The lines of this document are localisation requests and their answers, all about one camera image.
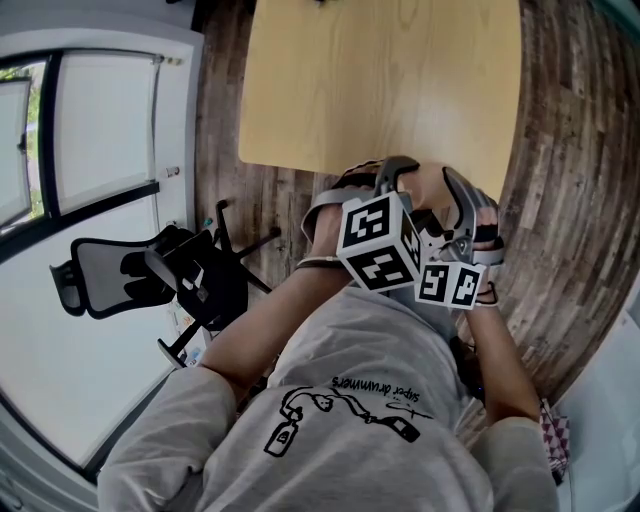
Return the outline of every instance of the wristband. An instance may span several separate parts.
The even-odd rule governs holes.
[[[310,256],[304,258],[296,265],[299,268],[339,268],[344,269],[344,265],[337,256]]]
[[[496,292],[496,287],[493,285],[493,281],[488,282],[490,290],[486,292],[479,293],[476,297],[476,306],[484,307],[484,308],[495,308],[498,306],[498,293]]]

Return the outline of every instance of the pink patterned cloth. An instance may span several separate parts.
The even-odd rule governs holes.
[[[551,471],[562,475],[569,463],[569,418],[554,418],[545,398],[540,407],[540,426]]]

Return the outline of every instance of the office chair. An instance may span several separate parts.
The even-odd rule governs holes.
[[[218,228],[213,237],[208,230],[194,236],[167,226],[143,242],[74,240],[71,260],[49,267],[62,307],[71,315],[87,312],[99,320],[168,304],[177,296],[195,322],[173,345],[158,339],[158,346],[176,368],[184,367],[179,354],[201,326],[221,331],[247,310],[248,283],[271,292],[240,260],[280,236],[280,229],[272,228],[267,237],[234,252],[224,221],[227,206],[227,201],[216,205]]]

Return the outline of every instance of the black strap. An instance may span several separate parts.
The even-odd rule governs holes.
[[[493,281],[489,281],[488,285],[491,287],[491,289],[487,290],[486,292],[478,293],[478,295],[476,296],[476,304],[480,304],[482,306],[495,306],[496,304],[498,304],[498,292],[496,292],[496,287],[493,285]],[[478,300],[480,296],[489,294],[491,294],[491,299],[487,301]]]
[[[489,226],[477,226],[476,237],[474,242],[493,242],[498,238],[498,225],[491,224]]]
[[[344,265],[341,261],[325,261],[325,260],[302,260],[296,265],[296,270],[299,268],[340,268],[343,269]]]
[[[370,187],[373,188],[376,186],[376,178],[377,174],[373,174],[370,172],[358,172],[358,173],[349,173],[342,176],[338,182],[331,188],[345,188],[349,185],[353,185],[355,187]]]

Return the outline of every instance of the light wood tabletop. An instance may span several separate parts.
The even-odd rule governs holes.
[[[498,199],[520,57],[518,0],[258,0],[240,159],[341,174],[405,154]]]

